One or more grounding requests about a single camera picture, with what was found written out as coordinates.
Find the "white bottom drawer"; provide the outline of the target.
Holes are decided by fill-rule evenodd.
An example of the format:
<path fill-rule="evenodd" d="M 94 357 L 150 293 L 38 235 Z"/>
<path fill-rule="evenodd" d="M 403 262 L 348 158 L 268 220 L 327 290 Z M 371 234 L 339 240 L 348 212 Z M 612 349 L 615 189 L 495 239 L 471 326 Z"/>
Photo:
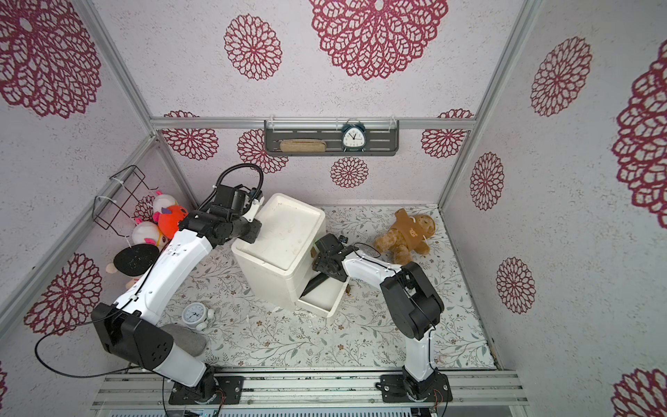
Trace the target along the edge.
<path fill-rule="evenodd" d="M 348 284 L 349 280 L 338 281 L 334 278 L 328 278 L 307 295 L 297 300 L 295 305 L 316 316 L 325 318 L 327 324 L 332 324 Z"/>

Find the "white plastic drawer cabinet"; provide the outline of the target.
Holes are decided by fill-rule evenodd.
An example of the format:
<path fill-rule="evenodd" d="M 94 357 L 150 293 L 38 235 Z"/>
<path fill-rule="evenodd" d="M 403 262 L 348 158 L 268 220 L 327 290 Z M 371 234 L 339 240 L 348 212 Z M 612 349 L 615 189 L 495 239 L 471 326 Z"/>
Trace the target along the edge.
<path fill-rule="evenodd" d="M 253 294 L 277 307 L 295 310 L 314 276 L 311 252 L 325 235 L 323 210 L 276 193 L 260 209 L 262 224 L 254 243 L 234 240 L 231 250 Z"/>

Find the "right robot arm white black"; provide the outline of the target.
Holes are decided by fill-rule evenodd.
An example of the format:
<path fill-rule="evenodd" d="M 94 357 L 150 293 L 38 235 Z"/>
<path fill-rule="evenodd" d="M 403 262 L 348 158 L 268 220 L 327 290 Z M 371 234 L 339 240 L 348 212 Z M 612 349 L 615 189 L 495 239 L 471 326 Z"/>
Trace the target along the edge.
<path fill-rule="evenodd" d="M 436 367 L 431 332 L 440 322 L 444 303 L 420 265 L 384 262 L 357 245 L 349 245 L 344 236 L 327 234 L 314 243 L 312 270 L 316 275 L 303 295 L 332 280 L 345 283 L 356 279 L 378 288 L 394 325 L 406 338 L 406 381 L 417 384 L 433 378 Z"/>

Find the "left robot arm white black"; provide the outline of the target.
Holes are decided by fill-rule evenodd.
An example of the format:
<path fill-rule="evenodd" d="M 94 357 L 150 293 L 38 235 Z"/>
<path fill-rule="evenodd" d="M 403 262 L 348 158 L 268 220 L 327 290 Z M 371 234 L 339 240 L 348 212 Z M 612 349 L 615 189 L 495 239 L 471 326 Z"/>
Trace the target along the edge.
<path fill-rule="evenodd" d="M 208 366 L 157 326 L 163 311 L 191 271 L 216 246 L 240 238 L 253 243 L 262 224 L 260 188 L 218 185 L 202 210 L 189 212 L 156 263 L 111 304 L 98 304 L 91 315 L 104 350 L 184 387 L 210 380 Z"/>

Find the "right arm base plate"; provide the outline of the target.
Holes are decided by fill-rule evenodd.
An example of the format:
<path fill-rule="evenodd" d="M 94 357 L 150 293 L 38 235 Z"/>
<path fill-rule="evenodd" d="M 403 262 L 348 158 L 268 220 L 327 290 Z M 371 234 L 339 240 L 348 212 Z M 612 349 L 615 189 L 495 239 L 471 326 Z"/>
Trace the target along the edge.
<path fill-rule="evenodd" d="M 418 382 L 408 372 L 401 375 L 387 374 L 375 383 L 385 403 L 400 402 L 450 402 L 453 391 L 447 376 L 435 370 L 424 381 Z"/>

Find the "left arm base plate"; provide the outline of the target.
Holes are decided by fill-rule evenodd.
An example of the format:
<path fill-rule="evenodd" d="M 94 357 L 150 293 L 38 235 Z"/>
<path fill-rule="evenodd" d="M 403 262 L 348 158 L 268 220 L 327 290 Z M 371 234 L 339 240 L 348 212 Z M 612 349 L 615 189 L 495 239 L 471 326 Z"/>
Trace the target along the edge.
<path fill-rule="evenodd" d="M 241 400 L 245 379 L 242 376 L 209 375 L 196 387 L 176 383 L 168 404 L 173 406 L 237 405 Z"/>

